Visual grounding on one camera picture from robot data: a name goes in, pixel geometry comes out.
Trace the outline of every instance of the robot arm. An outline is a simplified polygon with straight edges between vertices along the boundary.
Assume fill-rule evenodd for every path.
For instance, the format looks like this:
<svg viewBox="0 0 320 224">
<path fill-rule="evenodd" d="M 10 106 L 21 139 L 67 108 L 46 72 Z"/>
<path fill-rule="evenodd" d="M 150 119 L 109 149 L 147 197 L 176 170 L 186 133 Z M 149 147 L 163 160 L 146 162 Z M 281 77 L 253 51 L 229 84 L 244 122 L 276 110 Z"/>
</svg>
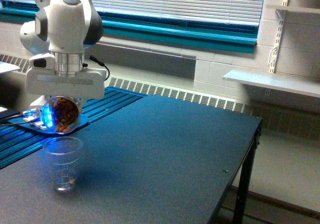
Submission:
<svg viewBox="0 0 320 224">
<path fill-rule="evenodd" d="M 83 65 L 85 48 L 102 36 L 91 0 L 35 0 L 40 11 L 20 31 L 30 59 L 26 89 L 31 94 L 101 98 L 106 71 Z"/>
<path fill-rule="evenodd" d="M 94 9 L 91 0 L 80 0 L 83 7 L 84 13 L 84 48 L 87 48 L 91 45 L 94 45 L 102 36 L 103 26 L 102 21 L 99 14 Z M 39 15 L 46 16 L 43 13 L 43 9 L 48 7 L 51 3 L 51 0 L 35 0 L 36 5 L 40 8 Z M 42 54 L 48 52 L 49 42 L 46 38 L 40 37 L 40 30 L 36 30 L 40 28 L 35 21 L 31 21 L 25 23 L 21 28 L 20 39 L 22 44 L 25 46 L 33 54 Z"/>
</svg>

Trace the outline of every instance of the shelf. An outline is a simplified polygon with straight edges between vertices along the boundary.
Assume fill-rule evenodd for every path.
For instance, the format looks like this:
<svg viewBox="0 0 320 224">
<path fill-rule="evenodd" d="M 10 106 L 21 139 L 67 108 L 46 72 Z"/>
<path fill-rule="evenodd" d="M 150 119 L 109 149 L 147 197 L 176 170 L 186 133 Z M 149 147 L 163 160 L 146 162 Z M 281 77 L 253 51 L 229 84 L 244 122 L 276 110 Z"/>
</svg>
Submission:
<svg viewBox="0 0 320 224">
<path fill-rule="evenodd" d="M 308 13 L 308 14 L 320 14 L 320 9 L 280 6 L 280 5 L 266 5 L 268 9 L 283 10 L 295 13 Z"/>
<path fill-rule="evenodd" d="M 16 65 L 0 62 L 0 74 L 10 72 L 10 71 L 15 71 L 19 70 L 20 68 Z"/>
<path fill-rule="evenodd" d="M 320 81 L 262 71 L 231 70 L 224 80 L 253 85 L 295 94 L 320 97 Z"/>
</svg>

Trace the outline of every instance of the clear plastic cup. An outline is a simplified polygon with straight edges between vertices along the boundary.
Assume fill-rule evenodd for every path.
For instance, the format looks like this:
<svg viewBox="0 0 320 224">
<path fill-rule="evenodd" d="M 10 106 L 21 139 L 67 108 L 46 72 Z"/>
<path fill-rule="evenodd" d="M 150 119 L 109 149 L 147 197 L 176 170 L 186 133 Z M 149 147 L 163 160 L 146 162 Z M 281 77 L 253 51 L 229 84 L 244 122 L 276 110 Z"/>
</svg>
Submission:
<svg viewBox="0 0 320 224">
<path fill-rule="evenodd" d="M 68 136 L 53 138 L 43 145 L 56 191 L 68 192 L 74 189 L 82 147 L 83 142 L 80 139 Z"/>
</svg>

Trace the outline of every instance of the blue mat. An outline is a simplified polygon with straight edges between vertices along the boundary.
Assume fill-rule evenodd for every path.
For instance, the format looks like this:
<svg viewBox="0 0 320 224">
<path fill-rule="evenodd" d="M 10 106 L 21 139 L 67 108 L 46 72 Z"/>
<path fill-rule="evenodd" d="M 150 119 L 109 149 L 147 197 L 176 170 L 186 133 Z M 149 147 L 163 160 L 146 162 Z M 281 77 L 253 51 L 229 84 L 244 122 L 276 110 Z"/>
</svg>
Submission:
<svg viewBox="0 0 320 224">
<path fill-rule="evenodd" d="M 144 96 L 146 95 L 115 87 L 105 88 L 102 99 L 90 99 L 84 105 L 82 114 L 85 118 L 82 126 L 77 130 L 114 113 Z M 42 144 L 51 138 L 48 135 L 39 133 L 38 129 L 33 130 L 33 127 L 30 126 L 28 129 L 16 126 L 0 127 L 0 169 L 41 149 Z"/>
</svg>

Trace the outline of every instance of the table leg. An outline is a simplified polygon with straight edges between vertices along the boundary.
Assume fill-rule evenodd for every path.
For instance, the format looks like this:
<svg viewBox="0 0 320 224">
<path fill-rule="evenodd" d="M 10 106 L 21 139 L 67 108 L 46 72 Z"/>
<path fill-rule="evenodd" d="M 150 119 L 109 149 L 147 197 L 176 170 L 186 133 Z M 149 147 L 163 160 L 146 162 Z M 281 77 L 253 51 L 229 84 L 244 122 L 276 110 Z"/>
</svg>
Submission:
<svg viewBox="0 0 320 224">
<path fill-rule="evenodd" d="M 241 176 L 240 176 L 240 181 L 239 181 L 239 188 L 237 192 L 237 199 L 236 199 L 236 204 L 235 204 L 235 212 L 234 212 L 234 217 L 233 217 L 233 223 L 234 224 L 241 224 L 242 219 L 243 219 L 243 214 L 244 214 L 244 209 L 245 209 L 245 200 L 246 196 L 248 195 L 248 189 L 249 189 L 249 184 L 250 184 L 250 178 L 251 178 L 251 172 L 253 168 L 253 161 L 255 157 L 255 150 L 256 146 L 258 143 L 257 140 L 258 134 L 256 134 L 255 139 L 253 140 L 253 144 L 251 145 L 251 148 L 249 150 L 249 153 L 247 154 L 243 164 L 242 164 L 242 169 L 241 169 Z"/>
</svg>

